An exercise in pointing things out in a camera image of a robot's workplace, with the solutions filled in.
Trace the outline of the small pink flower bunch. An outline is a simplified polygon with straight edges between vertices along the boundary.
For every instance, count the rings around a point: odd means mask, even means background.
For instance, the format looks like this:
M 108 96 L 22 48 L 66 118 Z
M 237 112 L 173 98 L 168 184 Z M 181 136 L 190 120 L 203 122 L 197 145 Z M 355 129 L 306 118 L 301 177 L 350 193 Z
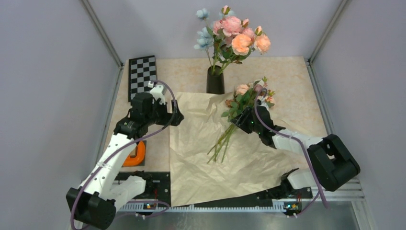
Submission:
M 269 109 L 274 107 L 274 94 L 275 91 L 268 89 L 267 77 L 235 87 L 233 98 L 225 101 L 227 111 L 223 112 L 221 115 L 221 117 L 227 118 L 230 125 L 216 141 L 214 146 L 208 151 L 209 154 L 213 154 L 208 160 L 209 163 L 212 161 L 216 162 L 220 152 L 223 153 L 221 161 L 224 160 L 230 139 L 237 130 L 237 125 L 233 124 L 231 121 L 240 118 L 244 111 L 247 112 L 249 109 L 253 109 L 255 102 L 257 102 L 258 105 L 264 104 Z

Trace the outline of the orange paper bouquet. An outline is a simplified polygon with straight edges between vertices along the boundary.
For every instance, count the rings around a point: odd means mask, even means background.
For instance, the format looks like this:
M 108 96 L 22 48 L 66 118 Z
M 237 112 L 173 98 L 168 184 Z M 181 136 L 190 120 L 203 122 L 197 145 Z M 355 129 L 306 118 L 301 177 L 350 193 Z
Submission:
M 216 162 L 208 162 L 211 147 L 229 127 L 227 118 L 221 117 L 227 111 L 225 101 L 232 93 L 222 95 L 177 92 L 175 94 L 184 120 L 169 129 L 169 165 L 176 162 L 189 164 L 250 164 L 253 161 L 288 162 L 294 168 L 308 167 L 304 155 L 274 149 L 264 145 L 257 134 L 247 134 L 237 129 L 232 135 L 225 158 L 220 152 Z

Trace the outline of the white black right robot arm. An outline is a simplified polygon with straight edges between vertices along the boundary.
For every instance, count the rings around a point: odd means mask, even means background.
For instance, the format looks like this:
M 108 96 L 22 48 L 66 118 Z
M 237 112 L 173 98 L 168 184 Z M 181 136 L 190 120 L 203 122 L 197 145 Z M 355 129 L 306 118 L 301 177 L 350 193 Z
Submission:
M 257 133 L 266 146 L 305 156 L 308 168 L 290 170 L 281 178 L 281 192 L 286 197 L 318 185 L 334 192 L 361 172 L 339 136 L 311 137 L 278 126 L 264 104 L 244 109 L 231 122 L 248 134 Z

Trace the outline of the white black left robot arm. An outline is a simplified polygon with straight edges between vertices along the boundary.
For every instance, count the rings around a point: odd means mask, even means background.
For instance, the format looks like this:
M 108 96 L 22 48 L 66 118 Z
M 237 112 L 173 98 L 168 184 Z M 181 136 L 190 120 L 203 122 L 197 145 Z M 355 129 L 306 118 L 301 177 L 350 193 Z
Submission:
M 119 120 L 108 147 L 88 177 L 78 188 L 70 188 L 66 200 L 70 209 L 70 228 L 75 222 L 107 229 L 115 219 L 117 211 L 134 197 L 148 198 L 154 186 L 140 176 L 129 176 L 117 186 L 113 182 L 124 161 L 141 141 L 152 137 L 169 126 L 178 126 L 184 119 L 172 89 L 161 80 L 148 83 L 149 92 L 136 94 L 131 108 Z

